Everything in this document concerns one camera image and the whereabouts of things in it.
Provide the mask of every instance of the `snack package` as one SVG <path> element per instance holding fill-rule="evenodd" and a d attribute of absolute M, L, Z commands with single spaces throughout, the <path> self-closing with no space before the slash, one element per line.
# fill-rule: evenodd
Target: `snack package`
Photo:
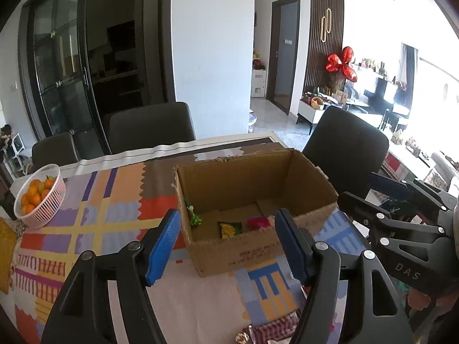
<path fill-rule="evenodd" d="M 268 340 L 279 341 L 290 338 L 297 328 L 299 319 L 300 313 L 293 311 L 265 325 L 250 325 L 244 328 L 242 332 L 250 336 L 253 344 L 268 344 Z"/>
<path fill-rule="evenodd" d="M 242 234 L 242 223 L 241 222 L 220 222 L 220 236 L 222 239 L 233 238 L 238 234 Z"/>
<path fill-rule="evenodd" d="M 270 227 L 271 223 L 269 222 L 268 217 L 252 217 L 247 220 L 247 227 L 250 230 L 258 230 L 263 227 Z"/>

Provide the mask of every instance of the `window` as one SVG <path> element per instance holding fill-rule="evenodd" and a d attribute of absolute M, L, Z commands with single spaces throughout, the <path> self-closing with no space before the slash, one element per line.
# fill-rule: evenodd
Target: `window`
<path fill-rule="evenodd" d="M 441 150 L 459 161 L 459 80 L 422 59 L 407 136 L 428 154 Z"/>

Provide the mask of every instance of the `dining table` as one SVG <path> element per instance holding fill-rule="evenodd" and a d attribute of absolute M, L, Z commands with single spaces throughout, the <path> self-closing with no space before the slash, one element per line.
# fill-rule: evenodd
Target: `dining table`
<path fill-rule="evenodd" d="M 0 292 L 0 304 L 27 344 L 39 344 L 53 303 L 84 250 L 96 255 L 118 252 L 158 226 L 169 208 L 177 208 L 173 187 L 177 164 L 284 148 L 274 132 L 248 133 L 126 151 L 60 167 L 66 184 L 63 204 L 47 225 L 27 228 L 18 239 L 10 291 Z M 15 180 L 13 195 L 27 178 Z M 314 238 L 353 255 L 368 247 L 338 210 Z M 116 340 L 127 344 L 115 281 L 109 281 L 108 290 Z M 271 322 L 302 309 L 306 301 L 284 255 L 199 277 L 181 234 L 162 278 L 147 292 L 168 343 L 233 343 L 248 325 Z M 347 282 L 341 281 L 330 344 L 339 339 L 346 293 Z"/>

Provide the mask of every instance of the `glass door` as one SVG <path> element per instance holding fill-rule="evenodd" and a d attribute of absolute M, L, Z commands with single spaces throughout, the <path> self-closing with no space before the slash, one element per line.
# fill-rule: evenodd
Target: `glass door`
<path fill-rule="evenodd" d="M 78 0 L 44 0 L 33 9 L 33 55 L 51 135 L 70 132 L 81 158 L 102 156 L 81 71 Z"/>

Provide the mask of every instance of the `metal screw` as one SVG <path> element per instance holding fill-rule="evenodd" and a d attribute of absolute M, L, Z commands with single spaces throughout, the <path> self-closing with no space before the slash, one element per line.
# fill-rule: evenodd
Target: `metal screw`
<path fill-rule="evenodd" d="M 81 254 L 81 259 L 83 260 L 89 260 L 92 257 L 92 252 L 91 251 L 84 251 Z"/>
<path fill-rule="evenodd" d="M 363 252 L 363 256 L 365 256 L 368 260 L 373 260 L 376 257 L 375 253 L 369 249 Z"/>
<path fill-rule="evenodd" d="M 141 243 L 136 240 L 128 244 L 130 251 L 137 251 L 141 247 Z"/>
<path fill-rule="evenodd" d="M 328 244 L 325 242 L 316 242 L 315 246 L 317 249 L 321 251 L 325 251 L 326 249 L 328 249 Z"/>

